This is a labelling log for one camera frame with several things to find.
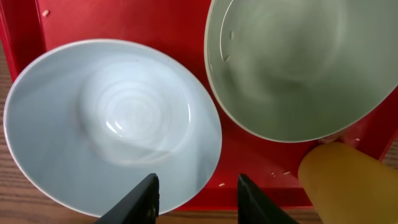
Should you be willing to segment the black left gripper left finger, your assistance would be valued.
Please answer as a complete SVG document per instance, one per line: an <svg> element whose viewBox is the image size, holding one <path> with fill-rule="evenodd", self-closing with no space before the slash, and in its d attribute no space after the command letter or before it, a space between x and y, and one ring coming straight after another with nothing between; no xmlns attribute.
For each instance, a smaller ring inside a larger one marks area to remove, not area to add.
<svg viewBox="0 0 398 224"><path fill-rule="evenodd" d="M159 178L151 173L94 224L155 224L159 200Z"/></svg>

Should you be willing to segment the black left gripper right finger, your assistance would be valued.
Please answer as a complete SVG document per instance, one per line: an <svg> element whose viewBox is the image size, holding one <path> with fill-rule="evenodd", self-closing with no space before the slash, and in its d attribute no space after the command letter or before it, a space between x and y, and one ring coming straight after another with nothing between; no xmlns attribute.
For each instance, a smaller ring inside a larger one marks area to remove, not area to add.
<svg viewBox="0 0 398 224"><path fill-rule="evenodd" d="M239 175L237 190L239 224L298 224L246 174Z"/></svg>

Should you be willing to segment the light blue bowl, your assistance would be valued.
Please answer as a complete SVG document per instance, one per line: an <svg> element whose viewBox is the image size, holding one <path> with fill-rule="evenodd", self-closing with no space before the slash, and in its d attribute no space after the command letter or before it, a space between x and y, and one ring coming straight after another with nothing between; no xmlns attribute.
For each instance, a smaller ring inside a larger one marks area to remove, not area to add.
<svg viewBox="0 0 398 224"><path fill-rule="evenodd" d="M145 45L72 42L36 58L6 98L4 135L46 196L100 217L147 175L160 212L196 196L220 159L216 106L194 74Z"/></svg>

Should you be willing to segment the mint green bowl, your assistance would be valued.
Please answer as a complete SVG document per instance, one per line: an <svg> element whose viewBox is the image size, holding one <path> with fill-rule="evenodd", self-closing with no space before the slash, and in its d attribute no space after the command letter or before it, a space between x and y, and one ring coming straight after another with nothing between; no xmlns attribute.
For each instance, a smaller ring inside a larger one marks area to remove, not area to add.
<svg viewBox="0 0 398 224"><path fill-rule="evenodd" d="M204 56L238 126L276 142L320 139L397 87L397 0L214 0Z"/></svg>

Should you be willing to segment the yellow plastic cup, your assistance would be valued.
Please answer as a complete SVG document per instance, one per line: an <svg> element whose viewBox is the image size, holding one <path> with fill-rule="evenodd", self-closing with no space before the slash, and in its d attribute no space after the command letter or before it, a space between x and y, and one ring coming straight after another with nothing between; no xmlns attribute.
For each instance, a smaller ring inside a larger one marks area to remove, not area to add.
<svg viewBox="0 0 398 224"><path fill-rule="evenodd" d="M298 179L323 223L397 223L397 171L347 144L312 149Z"/></svg>

